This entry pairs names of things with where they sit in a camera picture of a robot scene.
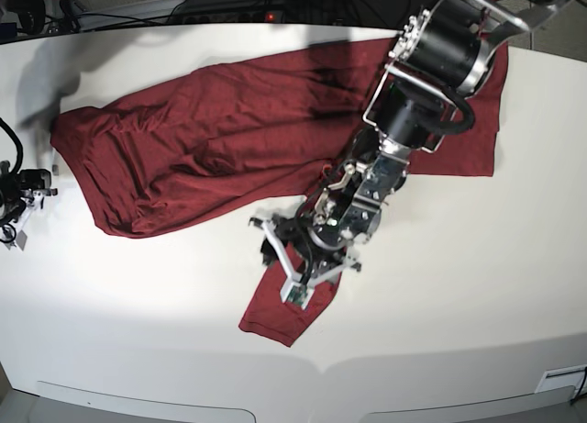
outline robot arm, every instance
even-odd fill
[[[530,1],[535,5],[516,15],[493,0],[435,0],[409,18],[349,156],[293,218],[251,219],[266,236],[264,263],[284,268],[283,302],[305,308],[317,285],[335,282],[346,268],[360,270],[352,248],[376,232],[385,199],[405,182],[412,151],[434,153],[444,137],[471,129],[475,115],[465,98],[483,86],[497,48],[573,0]],[[458,110],[462,118],[454,121]],[[287,245],[304,259],[301,269],[293,268]]]

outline red cloth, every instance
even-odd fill
[[[109,235],[153,237],[262,198],[300,195],[360,127],[391,44],[338,43],[206,67],[102,109],[65,113],[51,144]],[[411,173],[493,174],[506,71],[502,48],[470,100],[475,128],[445,139],[434,155],[414,154]],[[276,302],[280,278],[279,267],[266,272],[241,328],[291,345],[336,287],[318,287],[302,312]]]

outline white table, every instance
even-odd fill
[[[61,111],[103,106],[220,61],[389,33],[214,25],[4,45],[0,116],[25,142],[25,166],[46,166],[35,135],[61,97]],[[24,254],[0,250],[0,361],[16,389],[185,421],[202,420],[169,404],[350,423],[531,394],[545,370],[587,362],[586,96],[587,64],[511,49],[495,176],[411,177],[360,249],[363,272],[345,274],[291,349],[238,322],[263,273],[248,217],[296,198],[112,238],[61,165]],[[12,149],[0,135],[0,159]]]

